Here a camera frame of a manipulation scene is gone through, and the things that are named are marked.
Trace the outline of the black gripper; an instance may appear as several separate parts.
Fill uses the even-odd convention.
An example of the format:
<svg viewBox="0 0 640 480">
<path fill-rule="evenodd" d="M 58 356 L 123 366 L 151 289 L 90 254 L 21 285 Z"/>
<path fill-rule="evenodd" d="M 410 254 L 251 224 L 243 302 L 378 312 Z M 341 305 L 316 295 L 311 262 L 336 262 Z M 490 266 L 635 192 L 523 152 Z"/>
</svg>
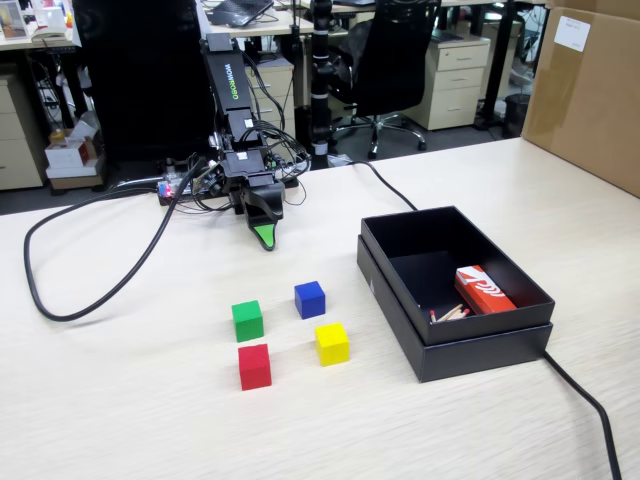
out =
<svg viewBox="0 0 640 480">
<path fill-rule="evenodd" d="M 283 219 L 285 187 L 275 180 L 265 166 L 259 149 L 230 152 L 221 161 L 222 191 L 242 192 L 242 204 L 248 224 L 259 244 L 266 251 L 276 247 L 276 224 Z"/>
</svg>

